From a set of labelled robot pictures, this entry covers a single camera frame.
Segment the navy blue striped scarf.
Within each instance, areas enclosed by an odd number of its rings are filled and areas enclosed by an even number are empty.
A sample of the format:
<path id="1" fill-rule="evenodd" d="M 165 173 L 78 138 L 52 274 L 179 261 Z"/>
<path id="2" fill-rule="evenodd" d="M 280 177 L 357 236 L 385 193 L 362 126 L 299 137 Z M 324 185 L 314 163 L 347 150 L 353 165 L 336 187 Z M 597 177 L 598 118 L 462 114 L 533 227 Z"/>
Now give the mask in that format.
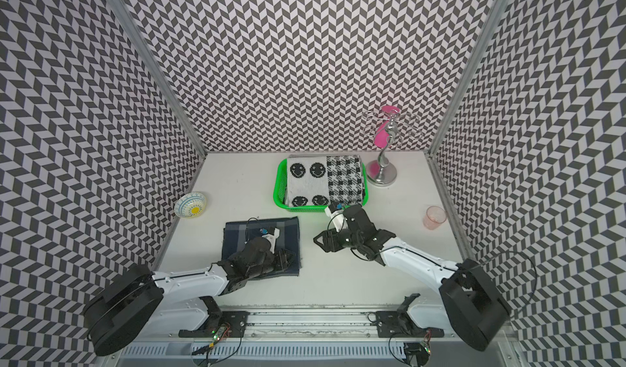
<path id="1" fill-rule="evenodd" d="M 223 229 L 222 259 L 228 259 L 236 252 L 242 251 L 248 241 L 266 234 L 278 232 L 275 253 L 288 253 L 291 264 L 281 273 L 270 273 L 265 278 L 298 277 L 300 274 L 300 228 L 298 217 L 226 223 Z"/>

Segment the smiley face patterned scarf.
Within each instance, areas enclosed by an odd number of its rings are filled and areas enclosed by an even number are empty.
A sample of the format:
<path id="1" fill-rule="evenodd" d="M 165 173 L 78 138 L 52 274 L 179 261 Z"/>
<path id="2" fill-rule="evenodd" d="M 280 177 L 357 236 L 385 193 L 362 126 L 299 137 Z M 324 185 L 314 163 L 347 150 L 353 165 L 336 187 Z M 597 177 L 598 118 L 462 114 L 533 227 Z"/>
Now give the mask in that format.
<path id="1" fill-rule="evenodd" d="M 362 161 L 358 155 L 288 158 L 284 203 L 288 207 L 351 206 L 365 199 Z"/>

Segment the green plastic basket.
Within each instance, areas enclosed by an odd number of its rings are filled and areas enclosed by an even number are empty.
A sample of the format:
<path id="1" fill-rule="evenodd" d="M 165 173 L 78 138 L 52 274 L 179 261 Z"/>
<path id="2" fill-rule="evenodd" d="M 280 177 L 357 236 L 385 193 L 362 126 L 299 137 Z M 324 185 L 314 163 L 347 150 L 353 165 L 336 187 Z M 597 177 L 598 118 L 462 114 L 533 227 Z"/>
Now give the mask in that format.
<path id="1" fill-rule="evenodd" d="M 303 213 L 319 213 L 324 212 L 324 209 L 327 206 L 298 206 L 291 207 L 285 204 L 286 202 L 286 194 L 287 194 L 287 174 L 288 174 L 288 159 L 285 158 L 277 167 L 276 172 L 276 181 L 274 184 L 274 190 L 272 194 L 272 198 L 274 203 L 281 209 L 287 210 L 289 212 L 303 212 Z M 368 190 L 368 180 L 367 173 L 365 169 L 365 164 L 361 163 L 362 169 L 362 179 L 363 179 L 363 192 L 362 192 L 362 202 L 361 205 L 364 206 L 369 201 L 369 190 Z"/>

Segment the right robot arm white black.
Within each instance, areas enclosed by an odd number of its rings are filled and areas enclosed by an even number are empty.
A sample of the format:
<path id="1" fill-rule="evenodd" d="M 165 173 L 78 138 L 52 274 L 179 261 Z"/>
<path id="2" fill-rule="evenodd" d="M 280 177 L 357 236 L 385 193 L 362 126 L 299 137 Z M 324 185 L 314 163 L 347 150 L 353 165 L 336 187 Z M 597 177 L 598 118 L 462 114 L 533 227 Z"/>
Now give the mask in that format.
<path id="1" fill-rule="evenodd" d="M 355 251 L 357 258 L 404 272 L 440 296 L 441 308 L 418 306 L 418 293 L 406 297 L 391 323 L 384 324 L 384 334 L 419 337 L 435 329 L 451 331 L 472 349 L 484 351 L 510 319 L 511 306 L 478 262 L 456 263 L 410 246 L 377 228 L 359 204 L 333 203 L 324 213 L 329 225 L 314 239 L 324 252 Z"/>

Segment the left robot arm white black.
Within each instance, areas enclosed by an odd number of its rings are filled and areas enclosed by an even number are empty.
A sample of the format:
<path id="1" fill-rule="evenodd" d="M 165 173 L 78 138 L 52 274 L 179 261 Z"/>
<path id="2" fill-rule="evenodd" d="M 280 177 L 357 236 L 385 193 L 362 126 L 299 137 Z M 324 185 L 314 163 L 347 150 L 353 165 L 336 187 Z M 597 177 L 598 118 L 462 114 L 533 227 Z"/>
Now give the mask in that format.
<path id="1" fill-rule="evenodd" d="M 292 251 L 277 248 L 272 238 L 256 237 L 244 249 L 207 268 L 187 272 L 153 272 L 134 264 L 85 304 L 86 336 L 98 357 L 112 355 L 148 334 L 180 329 L 196 333 L 210 316 L 188 302 L 209 304 L 243 288 L 251 280 L 288 271 L 298 263 Z"/>

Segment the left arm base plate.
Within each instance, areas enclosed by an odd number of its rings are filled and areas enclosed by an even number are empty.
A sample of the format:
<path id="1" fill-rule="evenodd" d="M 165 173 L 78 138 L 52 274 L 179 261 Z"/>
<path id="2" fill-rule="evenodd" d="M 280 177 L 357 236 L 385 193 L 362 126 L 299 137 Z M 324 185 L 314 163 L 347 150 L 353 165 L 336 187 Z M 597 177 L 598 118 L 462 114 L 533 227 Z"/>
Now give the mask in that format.
<path id="1" fill-rule="evenodd" d="M 226 334 L 229 338 L 241 339 L 246 333 L 248 318 L 248 311 L 211 313 L 198 329 L 181 329 L 178 336 L 183 339 L 217 339 Z"/>

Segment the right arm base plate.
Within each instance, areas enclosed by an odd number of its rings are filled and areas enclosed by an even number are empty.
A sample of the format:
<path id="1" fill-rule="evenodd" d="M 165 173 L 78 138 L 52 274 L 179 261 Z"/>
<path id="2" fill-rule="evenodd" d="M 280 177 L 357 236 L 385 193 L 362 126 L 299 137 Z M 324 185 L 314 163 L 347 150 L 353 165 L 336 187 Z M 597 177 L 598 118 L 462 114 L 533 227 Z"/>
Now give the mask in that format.
<path id="1" fill-rule="evenodd" d="M 432 338 L 438 339 L 445 336 L 445 332 L 440 328 L 422 328 L 415 324 L 407 313 L 397 311 L 376 311 L 374 313 L 374 324 L 377 328 L 379 338 L 423 338 L 430 334 Z"/>

